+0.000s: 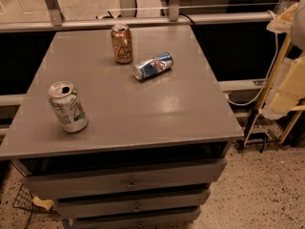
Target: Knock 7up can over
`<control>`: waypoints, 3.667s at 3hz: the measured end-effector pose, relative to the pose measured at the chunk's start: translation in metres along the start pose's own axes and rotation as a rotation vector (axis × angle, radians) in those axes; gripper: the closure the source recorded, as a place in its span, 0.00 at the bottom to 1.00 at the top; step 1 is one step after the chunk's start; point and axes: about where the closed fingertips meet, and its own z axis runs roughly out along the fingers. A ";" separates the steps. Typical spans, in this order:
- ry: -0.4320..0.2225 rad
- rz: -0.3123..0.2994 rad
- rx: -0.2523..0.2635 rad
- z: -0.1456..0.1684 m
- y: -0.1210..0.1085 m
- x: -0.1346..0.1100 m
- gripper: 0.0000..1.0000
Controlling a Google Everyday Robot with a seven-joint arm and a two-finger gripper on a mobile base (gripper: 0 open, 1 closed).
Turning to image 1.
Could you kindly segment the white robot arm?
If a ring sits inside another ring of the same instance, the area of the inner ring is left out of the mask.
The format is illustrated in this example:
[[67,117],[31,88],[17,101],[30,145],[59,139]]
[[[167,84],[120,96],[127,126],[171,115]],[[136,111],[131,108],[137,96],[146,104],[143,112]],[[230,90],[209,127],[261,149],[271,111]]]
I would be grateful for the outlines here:
[[[289,33],[292,45],[305,50],[305,0],[291,5],[267,26],[268,31]],[[285,58],[275,74],[262,114],[277,120],[305,97],[305,57]]]

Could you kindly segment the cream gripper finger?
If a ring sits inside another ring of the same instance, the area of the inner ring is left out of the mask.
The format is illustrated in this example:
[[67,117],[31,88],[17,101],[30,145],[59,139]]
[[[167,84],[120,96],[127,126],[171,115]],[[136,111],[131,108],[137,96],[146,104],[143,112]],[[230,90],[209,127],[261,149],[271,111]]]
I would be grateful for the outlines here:
[[294,3],[279,15],[272,13],[274,19],[267,25],[266,30],[274,33],[288,33],[291,30],[297,7],[298,4]]
[[267,96],[262,114],[277,120],[289,113],[305,97],[305,57],[285,58]]

